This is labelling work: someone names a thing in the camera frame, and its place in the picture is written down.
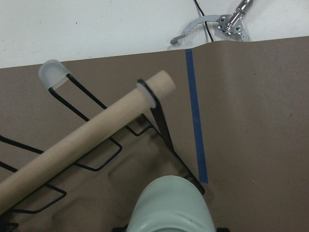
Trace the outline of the pale green cup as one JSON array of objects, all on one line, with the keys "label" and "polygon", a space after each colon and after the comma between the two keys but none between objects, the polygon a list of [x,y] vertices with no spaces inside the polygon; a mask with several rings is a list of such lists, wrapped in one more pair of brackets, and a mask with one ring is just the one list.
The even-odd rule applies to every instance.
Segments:
[{"label": "pale green cup", "polygon": [[139,196],[128,232],[214,232],[207,204],[188,180],[167,175],[152,181]]}]

